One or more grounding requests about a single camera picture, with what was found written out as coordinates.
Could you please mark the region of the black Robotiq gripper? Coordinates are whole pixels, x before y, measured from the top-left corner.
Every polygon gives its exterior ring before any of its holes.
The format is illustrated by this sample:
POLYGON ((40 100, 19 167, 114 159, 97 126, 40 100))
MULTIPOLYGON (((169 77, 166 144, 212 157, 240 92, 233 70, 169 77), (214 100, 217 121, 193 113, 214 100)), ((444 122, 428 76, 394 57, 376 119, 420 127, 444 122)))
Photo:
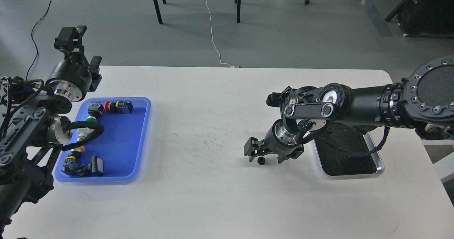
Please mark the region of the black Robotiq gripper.
POLYGON ((277 162, 281 164, 288 159, 297 159, 303 152, 304 147, 297 142, 297 135, 288 132, 283 121, 275 121, 262 141, 250 137, 244 145, 244 155, 249 162, 267 154, 276 154, 277 162))

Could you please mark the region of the black gripper screen left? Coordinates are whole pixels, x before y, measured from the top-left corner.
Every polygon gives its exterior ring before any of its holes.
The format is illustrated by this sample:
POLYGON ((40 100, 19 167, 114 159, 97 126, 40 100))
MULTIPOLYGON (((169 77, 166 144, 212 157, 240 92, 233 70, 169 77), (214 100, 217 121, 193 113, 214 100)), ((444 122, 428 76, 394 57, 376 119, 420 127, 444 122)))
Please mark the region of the black gripper screen left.
POLYGON ((102 76, 101 56, 94 56, 88 64, 84 54, 82 36, 86 25, 63 27, 55 38, 54 47, 64 54, 64 59, 55 66, 46 81, 53 94, 67 98, 70 102, 83 100, 88 92, 94 92, 102 76))

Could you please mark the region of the black robot arm screen right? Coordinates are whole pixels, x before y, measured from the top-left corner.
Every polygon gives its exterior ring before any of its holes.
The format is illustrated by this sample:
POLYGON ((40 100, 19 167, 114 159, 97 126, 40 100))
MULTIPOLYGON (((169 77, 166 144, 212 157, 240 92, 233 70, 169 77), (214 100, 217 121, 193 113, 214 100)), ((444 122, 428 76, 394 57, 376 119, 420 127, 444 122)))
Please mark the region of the black robot arm screen right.
POLYGON ((266 104, 279 108, 281 118, 274 122, 263 140, 249 138, 244 155, 249 161, 276 154, 278 162, 297 159, 304 145, 327 130, 342 124, 365 134, 384 127, 384 136, 372 150, 352 153, 366 156, 381 150, 390 128, 415 129, 421 139, 453 139, 453 56, 434 59, 417 68, 400 82, 380 87, 352 89, 330 83, 324 87, 287 87, 271 93, 266 104))

